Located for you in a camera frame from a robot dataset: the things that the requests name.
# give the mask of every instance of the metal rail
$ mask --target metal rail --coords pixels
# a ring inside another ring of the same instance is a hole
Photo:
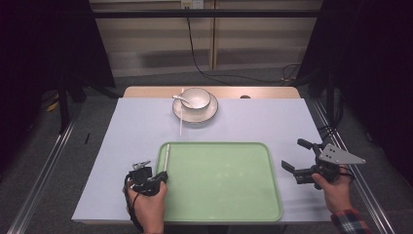
[[[321,104],[320,101],[316,101],[314,103],[316,111],[325,126],[329,125],[328,119],[326,117],[326,110],[324,106]],[[341,139],[339,133],[337,131],[330,131],[330,138],[333,141],[334,145],[339,148],[342,148],[346,151],[349,151],[344,141]],[[380,206],[379,202],[373,195],[372,191],[367,185],[367,182],[364,180],[364,177],[361,174],[361,171],[358,169],[357,165],[349,165],[349,168],[354,173],[355,179],[355,186],[356,189],[363,200],[366,208],[370,212],[371,217],[373,218],[374,222],[376,223],[377,228],[379,229],[380,233],[383,234],[395,234],[392,226],[390,225],[386,214],[384,213],[382,207]]]
[[[74,110],[73,118],[69,122],[66,130],[57,137],[56,143],[52,152],[49,155],[48,160],[46,161],[45,166],[42,169],[42,172],[37,177],[36,182],[30,190],[27,198],[25,199],[23,205],[20,207],[20,210],[15,217],[12,225],[9,228],[8,234],[22,234],[25,232],[30,219],[32,218],[34,211],[36,210],[37,205],[39,204],[40,199],[44,193],[44,190],[50,180],[51,174],[57,164],[57,161],[63,152],[64,146],[66,145],[76,119],[78,118],[83,103],[80,103]]]
[[[320,10],[94,10],[93,12],[53,12],[46,16],[95,19],[130,18],[317,18]]]

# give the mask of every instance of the white saucer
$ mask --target white saucer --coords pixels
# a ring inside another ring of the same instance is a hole
[[[182,103],[179,99],[175,99],[172,105],[173,113],[180,119],[182,110],[182,121],[187,123],[202,123],[210,118],[212,118],[216,111],[218,111],[218,100],[212,94],[210,94],[209,106],[201,113],[196,113],[196,111],[191,112],[185,108],[182,108]]]

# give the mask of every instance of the electrical outlet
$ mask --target electrical outlet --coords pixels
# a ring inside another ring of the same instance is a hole
[[[204,0],[192,0],[192,9],[203,9]]]
[[[181,9],[192,9],[192,0],[181,0]]]

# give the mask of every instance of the black curtain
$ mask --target black curtain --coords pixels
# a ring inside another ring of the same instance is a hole
[[[333,74],[390,163],[413,184],[413,1],[324,0],[321,9],[298,79],[310,77],[310,93],[319,96]]]
[[[91,11],[88,0],[0,1],[0,169],[24,140],[43,93],[59,82],[73,93],[82,79],[115,86],[95,20],[63,14]]]

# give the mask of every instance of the human hand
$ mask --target human hand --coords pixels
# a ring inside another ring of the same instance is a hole
[[[131,204],[137,193],[131,189],[133,182],[128,183],[128,193]],[[165,196],[168,189],[163,181],[160,184],[159,193],[147,197],[139,194],[134,203],[134,213],[144,232],[164,233]]]
[[[345,174],[346,172],[345,168],[340,168],[340,173]],[[340,175],[332,183],[329,183],[320,174],[312,174],[312,178],[324,191],[325,204],[331,213],[353,208],[350,200],[350,182],[352,180],[348,176]]]

